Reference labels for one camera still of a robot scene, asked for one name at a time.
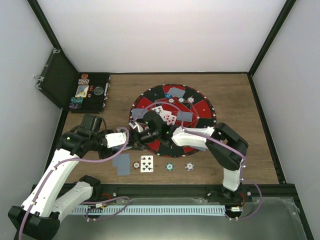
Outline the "seven of clubs card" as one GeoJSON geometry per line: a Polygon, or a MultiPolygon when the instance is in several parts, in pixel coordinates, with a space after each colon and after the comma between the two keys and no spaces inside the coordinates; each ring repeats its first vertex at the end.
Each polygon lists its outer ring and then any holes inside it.
{"type": "Polygon", "coordinates": [[[142,155],[140,157],[140,172],[153,173],[154,172],[154,156],[142,155]]]}

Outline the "dealt blue backed card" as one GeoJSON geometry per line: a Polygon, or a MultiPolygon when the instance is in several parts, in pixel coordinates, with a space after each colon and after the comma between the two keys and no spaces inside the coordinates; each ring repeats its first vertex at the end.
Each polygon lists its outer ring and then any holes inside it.
{"type": "Polygon", "coordinates": [[[112,166],[113,167],[118,167],[119,166],[119,164],[121,163],[121,159],[118,159],[118,158],[113,158],[112,159],[112,166]]]}

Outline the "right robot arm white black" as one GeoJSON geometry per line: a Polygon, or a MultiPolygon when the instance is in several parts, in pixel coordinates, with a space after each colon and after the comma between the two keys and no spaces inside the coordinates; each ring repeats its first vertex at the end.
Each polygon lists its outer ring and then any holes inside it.
{"type": "Polygon", "coordinates": [[[160,154],[167,156],[172,153],[175,157],[182,154],[178,148],[207,149],[223,168],[221,196],[229,202],[240,196],[249,144],[227,124],[220,122],[205,128],[168,125],[154,111],[144,114],[143,123],[146,128],[135,120],[129,121],[131,144],[146,149],[149,144],[159,141],[164,146],[160,154]]]}

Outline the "nine of clubs card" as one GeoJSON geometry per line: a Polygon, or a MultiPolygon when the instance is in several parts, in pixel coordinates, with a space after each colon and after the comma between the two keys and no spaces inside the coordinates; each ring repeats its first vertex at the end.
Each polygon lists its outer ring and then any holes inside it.
{"type": "Polygon", "coordinates": [[[151,110],[156,112],[157,114],[161,114],[163,112],[163,107],[162,106],[156,106],[156,107],[153,107],[151,110]]]}

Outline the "brown 100 chip stack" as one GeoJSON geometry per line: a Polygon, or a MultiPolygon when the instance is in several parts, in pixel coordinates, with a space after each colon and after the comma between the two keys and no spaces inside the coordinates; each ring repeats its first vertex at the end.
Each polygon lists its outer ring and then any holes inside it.
{"type": "Polygon", "coordinates": [[[138,161],[136,161],[136,162],[133,163],[133,168],[134,168],[134,169],[139,169],[140,166],[141,166],[141,164],[140,164],[138,161]]]}

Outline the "teal chips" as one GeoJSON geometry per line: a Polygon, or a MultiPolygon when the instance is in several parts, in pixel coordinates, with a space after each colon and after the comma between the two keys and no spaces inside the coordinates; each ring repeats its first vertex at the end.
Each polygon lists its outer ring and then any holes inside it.
{"type": "Polygon", "coordinates": [[[181,104],[184,103],[184,101],[185,101],[185,100],[184,100],[184,98],[182,98],[182,97],[180,97],[180,98],[178,99],[178,102],[181,103],[181,104]]]}

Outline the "blue cards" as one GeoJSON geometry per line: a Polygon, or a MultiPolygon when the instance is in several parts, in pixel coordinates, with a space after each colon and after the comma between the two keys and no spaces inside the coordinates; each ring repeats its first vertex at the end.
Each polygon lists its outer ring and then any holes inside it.
{"type": "Polygon", "coordinates": [[[194,148],[196,150],[199,150],[199,151],[203,151],[203,152],[205,152],[207,150],[207,148],[205,148],[205,147],[199,147],[199,146],[190,146],[190,147],[194,148]]]}

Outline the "purple chip stack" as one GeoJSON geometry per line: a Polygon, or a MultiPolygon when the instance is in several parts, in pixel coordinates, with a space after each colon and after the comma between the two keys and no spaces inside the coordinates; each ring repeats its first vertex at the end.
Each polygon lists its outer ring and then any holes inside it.
{"type": "Polygon", "coordinates": [[[188,172],[192,171],[194,168],[195,168],[195,165],[194,165],[192,162],[187,162],[187,163],[185,164],[185,169],[186,169],[188,172]]]}

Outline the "teal chip stack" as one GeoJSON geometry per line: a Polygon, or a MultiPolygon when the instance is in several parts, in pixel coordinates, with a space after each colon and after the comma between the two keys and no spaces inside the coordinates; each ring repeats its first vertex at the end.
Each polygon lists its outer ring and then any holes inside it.
{"type": "Polygon", "coordinates": [[[167,163],[167,164],[165,165],[165,169],[166,169],[167,171],[172,171],[172,170],[174,169],[174,165],[169,162],[169,163],[167,163]]]}

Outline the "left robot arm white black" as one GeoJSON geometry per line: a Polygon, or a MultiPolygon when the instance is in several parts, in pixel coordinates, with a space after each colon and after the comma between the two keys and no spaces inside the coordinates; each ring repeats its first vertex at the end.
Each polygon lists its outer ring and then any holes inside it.
{"type": "Polygon", "coordinates": [[[64,195],[58,194],[78,163],[91,163],[84,158],[88,152],[98,152],[97,162],[103,163],[118,156],[128,145],[130,132],[127,128],[100,130],[105,123],[101,117],[85,114],[79,125],[61,135],[39,183],[21,206],[12,206],[8,212],[17,230],[15,239],[21,240],[27,235],[36,240],[51,240],[75,207],[101,198],[101,181],[88,175],[81,177],[64,195]]]}

